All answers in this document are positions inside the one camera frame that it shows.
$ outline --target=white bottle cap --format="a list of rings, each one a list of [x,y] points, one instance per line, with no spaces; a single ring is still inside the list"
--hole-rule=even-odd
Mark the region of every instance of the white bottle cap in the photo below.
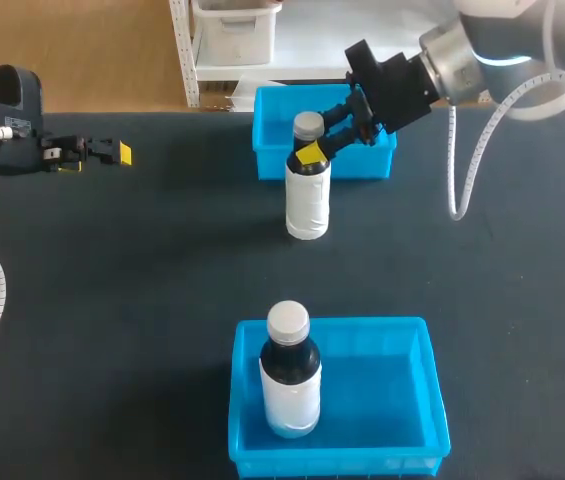
[[[293,121],[293,136],[312,142],[324,135],[324,118],[317,112],[302,112]]]
[[[297,345],[309,336],[309,312],[298,302],[280,302],[269,311],[266,328],[275,343]]]

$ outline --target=dark table surface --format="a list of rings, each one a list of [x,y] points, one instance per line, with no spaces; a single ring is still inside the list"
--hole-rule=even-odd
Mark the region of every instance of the dark table surface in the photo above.
[[[487,110],[459,114],[458,173]],[[387,182],[337,183],[291,241],[248,115],[60,115],[131,169],[0,178],[0,479],[235,478],[238,321],[427,320],[451,433],[442,479],[565,479],[565,114],[505,122],[466,219],[446,212],[446,112],[399,136]]]

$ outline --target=bottle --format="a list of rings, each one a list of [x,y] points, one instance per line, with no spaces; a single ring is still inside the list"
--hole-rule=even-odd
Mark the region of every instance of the bottle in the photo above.
[[[299,438],[320,418],[320,351],[309,337],[309,313],[301,304],[274,305],[266,323],[269,339],[260,353],[266,418],[278,435]]]
[[[295,155],[324,135],[324,118],[303,112],[293,122],[293,152],[286,165],[286,228],[300,240],[315,240],[329,228],[331,162],[303,165]]]

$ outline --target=yellow tag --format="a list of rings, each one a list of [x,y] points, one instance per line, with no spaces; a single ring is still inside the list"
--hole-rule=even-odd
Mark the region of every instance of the yellow tag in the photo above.
[[[120,142],[120,163],[122,165],[132,165],[131,147]]]
[[[302,165],[312,165],[314,163],[326,162],[328,159],[320,149],[318,142],[315,141],[295,153]]]
[[[78,162],[78,169],[58,167],[58,172],[80,173],[82,171],[82,162]]]

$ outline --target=blue tray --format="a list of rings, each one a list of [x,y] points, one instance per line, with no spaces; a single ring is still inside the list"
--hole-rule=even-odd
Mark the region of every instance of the blue tray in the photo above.
[[[238,325],[229,456],[241,477],[435,475],[450,450],[446,414],[421,318],[311,319],[322,358],[320,421],[285,440],[264,414],[264,320]]]
[[[343,103],[349,93],[348,85],[259,88],[255,95],[253,150],[257,154],[260,180],[284,179],[286,161],[293,148],[293,120],[298,113],[328,110]],[[362,143],[350,145],[340,151],[333,161],[331,176],[388,178],[396,146],[396,135],[387,135],[385,132],[380,133],[373,147]]]

